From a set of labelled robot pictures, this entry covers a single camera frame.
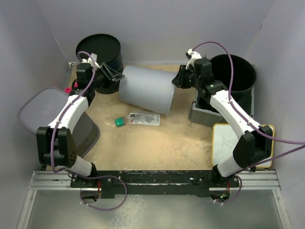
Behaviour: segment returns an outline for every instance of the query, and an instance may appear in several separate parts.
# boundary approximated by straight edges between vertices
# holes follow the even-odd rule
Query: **gray wall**
[[[38,0],[68,61],[95,33],[122,44],[126,63],[182,63],[185,52],[215,40],[245,55],[275,0]],[[208,57],[223,51],[205,45]]]
[[[0,228],[16,228],[33,170],[35,135],[18,110],[44,87],[63,88],[69,66],[35,0],[0,2]]]
[[[276,0],[246,58],[258,71],[255,117],[275,135],[305,141],[305,1]],[[294,146],[275,144],[275,154]],[[305,150],[274,161],[289,217],[305,225]]]

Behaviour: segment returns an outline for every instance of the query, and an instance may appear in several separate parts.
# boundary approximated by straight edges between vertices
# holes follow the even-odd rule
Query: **gray cylinder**
[[[171,109],[175,85],[173,78],[177,73],[156,69],[126,66],[120,81],[121,101],[168,115]]]

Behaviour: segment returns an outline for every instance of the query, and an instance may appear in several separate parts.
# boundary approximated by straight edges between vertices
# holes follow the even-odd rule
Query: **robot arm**
[[[90,106],[95,97],[97,88],[110,87],[113,83],[121,80],[124,75],[110,69],[106,64],[96,65],[95,78],[85,93],[73,103],[74,99],[83,92],[92,78],[92,61],[83,59],[77,65],[78,87],[73,88],[69,94],[68,101],[59,115],[47,127],[39,127],[36,132],[39,161],[41,164],[51,165],[51,136],[59,117],[63,114],[60,124],[57,127],[54,141],[54,164],[55,166],[66,167],[70,171],[82,176],[94,176],[96,174],[95,165],[85,161],[77,155],[72,133],[86,109]]]
[[[272,129],[269,126],[261,126],[253,120],[233,98],[229,101],[228,90],[221,81],[214,80],[212,64],[208,59],[201,58],[200,54],[192,50],[189,50],[186,56],[189,58],[188,64],[180,65],[179,72],[172,83],[180,88],[196,88],[199,96],[225,118],[238,138],[233,155],[214,166],[215,181],[223,180],[270,157],[272,141],[259,135],[248,124],[252,123],[260,131],[270,136],[273,134]],[[248,122],[239,116],[230,103],[234,104],[238,111],[248,119]]]

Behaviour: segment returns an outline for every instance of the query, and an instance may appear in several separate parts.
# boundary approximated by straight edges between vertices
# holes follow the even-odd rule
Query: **small green object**
[[[122,125],[125,125],[125,120],[124,120],[124,118],[123,118],[123,117],[117,118],[117,119],[115,120],[115,125],[116,125],[117,127],[122,126]]]

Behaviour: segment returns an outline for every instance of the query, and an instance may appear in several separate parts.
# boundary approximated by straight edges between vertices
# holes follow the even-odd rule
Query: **small whiteboard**
[[[269,125],[275,134],[274,127]],[[215,124],[213,126],[213,138],[212,138],[212,164],[217,165],[225,161],[233,154],[233,149],[238,142],[237,136],[229,124]],[[273,142],[271,148],[271,156],[273,156]],[[272,165],[272,161],[258,165],[258,168],[269,168]]]

